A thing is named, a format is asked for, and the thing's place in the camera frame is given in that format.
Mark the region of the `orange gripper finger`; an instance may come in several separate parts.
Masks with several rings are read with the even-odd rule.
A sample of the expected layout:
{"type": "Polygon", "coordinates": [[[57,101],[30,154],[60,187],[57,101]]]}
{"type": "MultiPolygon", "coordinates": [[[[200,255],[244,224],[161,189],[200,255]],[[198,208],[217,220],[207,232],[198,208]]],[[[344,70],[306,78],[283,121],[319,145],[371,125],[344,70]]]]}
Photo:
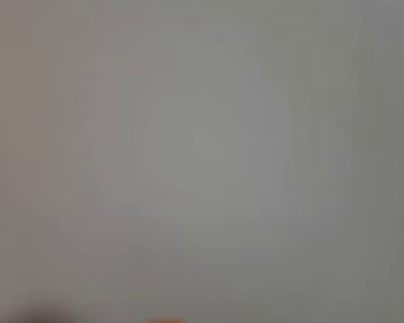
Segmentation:
{"type": "Polygon", "coordinates": [[[180,317],[155,317],[145,321],[145,323],[189,323],[189,321],[180,317]]]}

